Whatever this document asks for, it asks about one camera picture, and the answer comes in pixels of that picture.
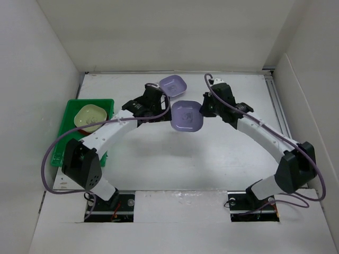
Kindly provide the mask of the purple square dish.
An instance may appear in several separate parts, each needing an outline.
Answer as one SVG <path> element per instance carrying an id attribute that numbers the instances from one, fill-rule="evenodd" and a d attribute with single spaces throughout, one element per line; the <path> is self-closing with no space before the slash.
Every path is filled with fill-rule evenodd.
<path id="1" fill-rule="evenodd" d="M 177 101 L 172 105 L 171 126 L 179 132 L 197 132 L 203 126 L 201 104 L 196 101 Z"/>
<path id="2" fill-rule="evenodd" d="M 170 75 L 159 81 L 159 87 L 168 97 L 176 97 L 186 91 L 187 84 L 181 76 Z"/>

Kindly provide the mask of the green square dish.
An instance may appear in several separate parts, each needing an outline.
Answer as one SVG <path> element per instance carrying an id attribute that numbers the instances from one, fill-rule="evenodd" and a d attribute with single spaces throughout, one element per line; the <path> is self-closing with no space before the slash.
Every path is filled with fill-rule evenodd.
<path id="1" fill-rule="evenodd" d="M 107 120 L 107 112 L 94 104 L 83 106 L 74 117 L 75 127 L 85 126 Z"/>

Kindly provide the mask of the red round plate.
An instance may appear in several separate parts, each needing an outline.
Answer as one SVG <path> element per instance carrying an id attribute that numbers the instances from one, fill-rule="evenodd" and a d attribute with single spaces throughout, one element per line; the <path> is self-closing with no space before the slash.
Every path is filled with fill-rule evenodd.
<path id="1" fill-rule="evenodd" d="M 84 136 L 88 136 L 88 135 L 91 134 L 91 133 L 85 131 L 84 129 L 78 129 L 77 131 L 78 131 L 79 133 L 81 133 L 82 135 L 84 135 Z"/>

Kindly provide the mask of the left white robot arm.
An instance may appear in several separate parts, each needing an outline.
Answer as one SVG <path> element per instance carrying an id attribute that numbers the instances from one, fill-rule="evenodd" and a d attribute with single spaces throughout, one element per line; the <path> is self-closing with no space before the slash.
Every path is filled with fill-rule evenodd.
<path id="1" fill-rule="evenodd" d="M 144 93 L 126 102 L 111 123 L 66 144 L 61 171 L 83 190 L 99 197 L 105 209 L 114 209 L 119 191 L 104 178 L 101 158 L 120 138 L 143 123 L 171 120 L 170 109 L 170 98 L 164 90 L 158 85 L 146 84 Z"/>

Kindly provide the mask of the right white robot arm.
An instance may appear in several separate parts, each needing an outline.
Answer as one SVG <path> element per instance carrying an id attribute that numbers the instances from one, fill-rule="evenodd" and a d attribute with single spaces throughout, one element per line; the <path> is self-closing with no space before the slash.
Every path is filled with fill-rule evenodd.
<path id="1" fill-rule="evenodd" d="M 309 142 L 299 143 L 278 133 L 246 103 L 238 103 L 231 87 L 221 79 L 207 79 L 208 92 L 203 94 L 200 114 L 220 117 L 235 130 L 247 135 L 264 148 L 278 163 L 276 172 L 251 184 L 245 202 L 258 209 L 274 195 L 290 195 L 301 200 L 308 197 L 298 190 L 318 175 L 315 149 Z"/>

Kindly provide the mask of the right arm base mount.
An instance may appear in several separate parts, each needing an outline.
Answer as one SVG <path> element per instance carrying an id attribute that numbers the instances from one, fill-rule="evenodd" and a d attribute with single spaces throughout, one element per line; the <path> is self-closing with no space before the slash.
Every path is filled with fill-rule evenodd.
<path id="1" fill-rule="evenodd" d="M 229 191 L 224 207 L 232 222 L 279 222 L 274 196 L 258 200 L 245 191 Z"/>

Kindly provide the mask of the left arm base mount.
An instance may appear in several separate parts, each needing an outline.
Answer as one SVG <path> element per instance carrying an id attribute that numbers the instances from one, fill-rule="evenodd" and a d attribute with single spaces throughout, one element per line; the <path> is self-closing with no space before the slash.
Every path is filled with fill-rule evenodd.
<path id="1" fill-rule="evenodd" d="M 84 194 L 87 201 L 84 222 L 87 223 L 129 223 L 133 222 L 135 192 L 121 192 L 114 207 L 97 197 L 95 204 L 92 195 Z"/>

